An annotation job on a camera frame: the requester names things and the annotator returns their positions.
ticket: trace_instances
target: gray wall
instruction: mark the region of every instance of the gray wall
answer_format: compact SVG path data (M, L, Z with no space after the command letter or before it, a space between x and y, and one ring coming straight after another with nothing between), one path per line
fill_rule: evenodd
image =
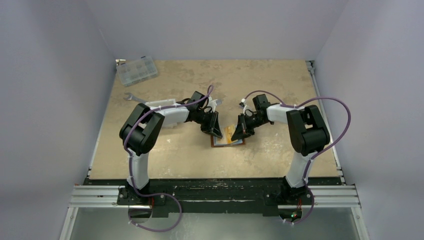
M115 60L85 1L1 1L0 19L0 239L57 239Z
M316 59L322 95L343 99L337 146L371 239L422 239L424 1L351 0ZM325 104L333 133L346 113Z
M348 0L87 0L115 58L317 57Z

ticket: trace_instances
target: purple cable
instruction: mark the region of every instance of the purple cable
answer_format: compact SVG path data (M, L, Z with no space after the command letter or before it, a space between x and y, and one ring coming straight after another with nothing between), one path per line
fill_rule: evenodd
M136 183L134 181L134 176L133 176L133 154L127 148L127 144L128 144L128 141L130 139L131 134L133 134L134 130L139 125L139 123L144 118L146 118L149 114L153 113L154 111L162 110L162 109L172 109L172 108L188 107L190 105L194 105L194 104L200 103L201 101L207 99L209 97L209 95L211 95L211 92L213 90L214 90L214 86L213 85L209 85L209 87L207 88L207 94L206 94L206 96L202 97L201 99L199 99L197 101L194 101L194 102L191 102L191 103L187 103L187 104L182 104L182 105L163 106L163 107L158 107L158 108L149 110L148 112L146 112L143 116L141 116L135 122L134 126L131 128L131 130L129 131L128 135L126 136L125 141L123 142L123 149L125 149L125 151L129 154L129 164L128 164L129 165L129 177L131 178L132 187L134 188L135 193L137 195L139 195L140 197L144 197L144 198L153 197L153 196L159 196L159 195L165 195L165 196L170 197L171 199L173 199L176 202L176 204L178 205L178 208L179 208L178 219L176 220L176 222L172 226L170 226L168 228L165 228L165 229L153 229L153 228L149 228L149 227L145 227L145 226L139 225L138 223L134 222L131 219L130 214L128 214L128 218L129 218L131 224L133 224L134 226L139 227L139 228L142 228L142 229L145 229L145 230L148 230L148 231L151 231L151 232L156 232L156 233L162 233L162 232L169 231L169 230L175 228L180 223L181 218L183 217L183 209L182 209L181 204L178 201L178 199L176 199L171 194L168 194L168 193L142 194L142 193L139 192L139 190L137 189Z
M346 105L346 103L344 103L342 100L340 100L338 98L335 98L335 97L330 97L330 96L317 96L317 97L311 98L311 99L309 99L309 100L301 103L299 106L290 106L290 105L283 106L283 107L290 107L290 108L302 107L305 104L308 104L308 103L310 103L312 101L320 100L320 99L333 100L333 101L336 101L336 102L340 103L341 105L343 105L343 107L346 109L346 112L347 112L347 123L346 123L346 126L344 127L344 130L341 132L340 136L338 136L338 138L335 141L333 141L330 145L328 145L326 148L324 148L320 152L317 152L316 154L314 154L310 158L311 160L314 160L316 157L318 157L319 155L321 155L323 152L325 152L325 151L329 150L330 148L332 148L334 145L336 145L343 138L343 136L348 131L349 126L351 125L351 119L352 119L351 110ZM303 172L303 179L305 179L306 176L307 176L307 174L308 174L308 169L309 169L309 167L311 165L311 160L309 160L307 162L307 164L306 164L305 170ZM307 217L309 217L309 215L312 213L312 210L314 209L314 205L315 205L314 194L312 193L311 189L308 187L308 184L306 183L306 181L305 181L305 187L310 192L310 197L311 197L311 201L312 201L311 206L310 206L310 209L309 209L309 211L306 213L306 215L304 217L302 217L299 221L292 222L292 224L299 224L299 223L303 222Z

